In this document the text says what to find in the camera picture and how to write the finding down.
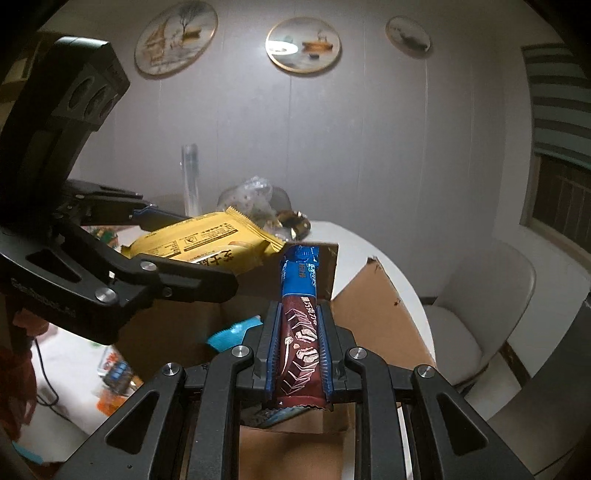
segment glass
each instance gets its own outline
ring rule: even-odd
[[[189,217],[198,217],[203,211],[199,202],[199,168],[197,162],[197,145],[183,145],[181,148],[182,161],[181,169],[183,171],[183,197],[185,203],[185,215]]]

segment window blind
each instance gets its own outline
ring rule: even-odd
[[[591,82],[562,43],[523,47],[534,152],[591,170]]]

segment chocolate packaging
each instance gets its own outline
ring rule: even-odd
[[[327,405],[322,386],[316,269],[318,247],[293,245],[281,269],[282,314],[275,396],[277,406]]]

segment yellow snack package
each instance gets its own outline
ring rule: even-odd
[[[225,267],[239,275],[261,265],[283,245],[282,240],[230,207],[151,232],[122,247],[121,253],[128,258],[148,254]]]

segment cardboard box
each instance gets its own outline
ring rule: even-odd
[[[320,246],[320,299],[332,297],[337,252],[337,245]],[[152,376],[166,362],[176,361],[189,367],[210,360],[213,354],[204,342],[212,333],[253,314],[264,317],[268,302],[280,299],[280,259],[278,255],[241,275],[239,295],[226,304],[155,303],[123,328],[117,348],[144,378]],[[368,259],[331,302],[331,309],[337,325],[351,330],[358,345],[377,353],[387,363],[409,369],[419,364],[434,365],[378,260]],[[343,463],[350,466],[351,448],[354,451],[353,407],[335,406],[333,412],[309,411],[268,430],[241,427],[240,479],[295,480],[301,478],[302,471],[306,478],[342,478]],[[290,468],[296,463],[297,469]]]

